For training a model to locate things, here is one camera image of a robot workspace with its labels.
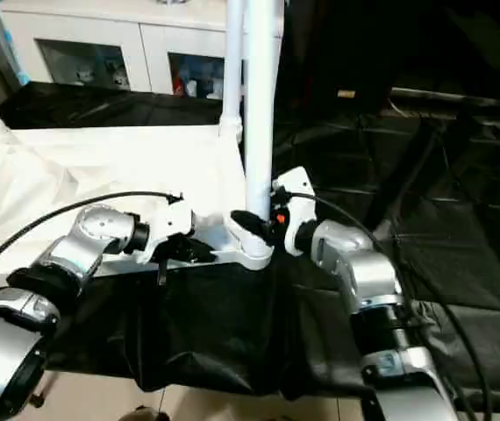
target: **white plastic part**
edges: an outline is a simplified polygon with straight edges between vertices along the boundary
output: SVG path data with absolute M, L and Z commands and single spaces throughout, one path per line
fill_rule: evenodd
M 240 244 L 250 244 L 249 238 L 242 239 L 240 241 Z M 264 253 L 261 253 L 258 256 L 252 256 L 247 253 L 241 253 L 236 248 L 233 248 L 232 250 L 223 250 L 213 253 L 218 257 L 216 263 L 219 262 L 239 263 L 246 269 L 261 270 L 268 265 L 269 261 L 271 260 L 271 256 L 274 253 L 274 249 L 272 247 L 268 247 L 264 251 Z
M 311 180 L 303 167 L 293 168 L 287 173 L 280 175 L 273 184 L 274 189 L 284 187 L 288 192 L 305 193 L 314 196 Z M 295 247 L 296 232 L 301 224 L 317 218 L 315 212 L 316 202 L 304 197 L 292 197 L 287 204 L 287 208 L 290 218 L 283 244 L 285 245 L 287 253 L 299 256 L 303 254 L 303 252 L 297 250 Z
M 234 131 L 240 141 L 240 91 L 242 74 L 242 35 L 244 32 L 245 0 L 229 0 L 226 4 L 226 54 L 223 87 L 223 114 L 219 127 Z
M 187 234 L 192 229 L 192 210 L 185 200 L 168 205 L 162 198 L 162 206 L 149 221 L 150 232 L 145 250 L 136 253 L 135 260 L 141 265 L 147 264 L 153 257 L 156 247 L 174 234 Z

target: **cabinet door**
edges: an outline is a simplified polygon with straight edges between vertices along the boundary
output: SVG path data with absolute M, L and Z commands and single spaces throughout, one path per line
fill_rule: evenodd
M 8 11 L 2 18 L 33 81 L 151 90 L 138 24 Z

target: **black cable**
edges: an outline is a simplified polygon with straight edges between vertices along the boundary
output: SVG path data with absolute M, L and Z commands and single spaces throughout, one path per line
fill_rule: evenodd
M 464 344 L 465 348 L 467 348 L 468 355 L 473 362 L 475 367 L 476 375 L 478 376 L 478 381 L 480 383 L 480 388 L 482 389 L 482 405 L 484 407 L 484 417 L 483 421 L 491 421 L 492 416 L 494 415 L 494 405 L 492 402 L 491 388 L 489 386 L 488 379 L 486 374 L 484 373 L 484 367 L 482 362 L 480 361 L 480 357 L 475 350 L 474 345 L 470 341 L 467 332 L 461 325 L 461 321 L 458 317 L 453 313 L 451 308 L 445 304 L 445 298 L 439 292 L 439 289 L 430 281 L 428 276 L 424 276 L 417 271 L 413 265 L 411 265 L 413 272 L 417 275 L 417 278 L 424 284 L 424 286 L 430 291 L 430 293 L 435 297 L 438 304 L 441 306 L 443 311 L 445 312 L 448 319 L 451 321 L 453 328 L 457 331 L 458 335 L 461 337 L 461 341 Z
M 376 251 L 384 253 L 384 249 L 382 247 L 381 241 L 375 237 L 375 235 L 356 217 L 351 215 L 349 212 L 346 210 L 340 208 L 337 204 L 330 202 L 329 200 L 326 200 L 322 197 L 317 197 L 314 195 L 308 195 L 306 193 L 293 193 L 293 192 L 287 192 L 288 196 L 293 196 L 293 197 L 302 197 L 305 199 L 310 199 L 315 202 L 321 203 L 324 206 L 332 209 L 333 211 L 338 212 L 341 216 L 349 220 L 356 228 L 360 229 L 372 242 L 373 242 L 373 247 Z M 434 296 L 435 300 L 437 303 L 443 308 L 444 312 L 446 313 L 447 317 L 451 321 L 451 324 L 453 325 L 454 329 L 456 330 L 457 334 L 461 337 L 461 341 L 463 345 L 466 347 L 468 355 L 470 356 L 470 359 L 472 360 L 472 363 L 474 365 L 476 374 L 478 376 L 478 380 L 480 383 L 480 387 L 482 389 L 482 400 L 483 400 L 483 406 L 484 406 L 484 417 L 483 421 L 491 421 L 492 415 L 494 413 L 493 409 L 493 403 L 492 403 L 492 396 L 491 396 L 491 389 L 489 387 L 489 382 L 486 377 L 486 374 L 484 372 L 484 368 L 482 365 L 482 362 L 480 361 L 480 358 L 478 357 L 478 354 L 475 350 L 474 345 L 472 344 L 470 338 L 468 337 L 466 331 L 462 327 L 461 321 L 455 316 L 451 308 L 446 304 L 444 297 L 441 295 L 439 290 L 433 285 L 432 281 L 427 276 L 423 276 L 423 274 L 420 274 L 418 271 L 415 271 L 417 277 L 422 281 L 424 286 L 430 291 L 430 293 Z M 468 399 L 464 395 L 464 392 L 458 385 L 452 384 L 454 386 L 454 390 L 459 395 L 459 398 L 461 400 L 461 403 L 464 406 L 464 410 L 467 412 L 467 415 L 471 421 L 476 420 L 476 414 L 472 407 L 470 406 Z
M 28 232 L 30 232 L 36 226 L 43 224 L 44 222 L 48 221 L 51 218 L 55 218 L 62 213 L 72 211 L 76 208 L 86 206 L 87 204 L 93 204 L 96 202 L 101 202 L 103 200 L 115 199 L 117 197 L 126 197 L 126 196 L 156 196 L 156 197 L 165 197 L 168 200 L 181 200 L 180 197 L 168 195 L 166 193 L 160 193 L 158 191 L 122 191 L 119 193 L 110 193 L 108 195 L 91 197 L 90 199 L 81 200 L 81 202 L 72 203 L 72 204 L 64 206 L 58 210 L 54 210 L 53 212 L 49 212 L 46 215 L 44 215 L 43 217 L 40 217 L 40 218 L 36 219 L 35 221 L 32 221 L 30 224 L 26 225 L 20 231 L 12 234 L 7 240 L 5 240 L 5 242 L 3 244 L 0 245 L 0 255 L 8 247 L 10 247 L 12 244 L 14 244 L 14 242 L 16 242 L 18 239 L 20 239 L 21 237 L 24 237 Z
M 449 165 L 449 155 L 446 152 L 445 145 L 443 144 L 443 141 L 441 138 L 438 140 L 438 145 L 441 147 L 441 151 L 443 153 L 443 163 L 445 164 L 445 168 L 449 176 L 451 177 L 453 181 L 453 185 L 461 191 L 462 195 L 464 195 L 469 202 L 474 203 L 474 204 L 480 204 L 481 201 L 479 199 L 476 199 L 475 197 L 472 196 L 470 191 L 462 184 L 461 179 L 459 176 L 453 171 L 451 166 Z
M 476 416 L 475 410 L 472 408 L 472 405 L 468 401 L 467 396 L 462 390 L 461 385 L 453 378 L 453 376 L 446 369 L 444 364 L 442 364 L 441 361 L 439 361 L 439 358 L 437 358 L 438 355 L 432 348 L 432 344 L 429 341 L 429 339 L 425 335 L 422 335 L 421 339 L 423 341 L 424 346 L 429 350 L 430 354 L 432 355 L 435 367 L 437 368 L 438 371 L 440 371 L 443 374 L 442 377 L 445 379 L 446 384 L 448 384 L 451 387 L 451 389 L 453 389 L 453 392 L 457 395 L 457 398 L 461 404 L 459 408 L 462 411 L 466 412 L 468 421 L 482 421 L 479 420 L 478 417 Z

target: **white stand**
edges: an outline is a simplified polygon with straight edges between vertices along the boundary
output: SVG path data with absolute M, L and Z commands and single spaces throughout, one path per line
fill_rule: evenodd
M 25 223 L 63 204 L 112 191 L 155 190 L 183 195 L 198 217 L 195 237 L 217 250 L 217 263 L 238 262 L 253 270 L 267 266 L 273 250 L 230 218 L 231 211 L 248 209 L 267 219 L 269 208 L 275 6 L 269 0 L 253 0 L 249 6 L 246 179 L 238 149 L 245 4 L 244 0 L 229 0 L 225 96 L 219 125 L 10 131 L 0 120 L 0 150 L 10 146 L 27 158 L 33 157 L 34 164 L 43 164 L 35 168 L 33 181 L 43 180 L 38 176 L 42 172 L 52 178 L 54 174 L 60 176 L 59 184 L 42 185 L 42 191 L 51 193 L 43 199 L 50 200 L 36 201 L 32 208 L 22 205 L 2 209 L 5 197 L 16 195 L 17 190 L 7 191 L 0 183 L 0 242 Z M 17 157 L 3 170 L 31 182 L 26 171 L 18 169 Z M 33 197 L 16 198 L 28 203 Z M 143 217 L 158 212 L 161 206 L 154 198 L 124 198 L 111 204 Z M 5 285 L 7 274 L 30 264 L 54 238 L 66 232 L 74 217 L 70 212 L 42 225 L 1 255 L 0 286 Z M 192 265 L 173 262 L 172 266 Z M 154 269 L 151 265 L 140 267 L 128 256 L 116 256 L 106 261 L 97 275 Z

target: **white cabinet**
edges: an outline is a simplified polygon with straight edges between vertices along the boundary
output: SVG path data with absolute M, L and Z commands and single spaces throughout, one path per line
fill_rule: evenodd
M 226 0 L 3 0 L 0 10 L 33 81 L 222 96 Z

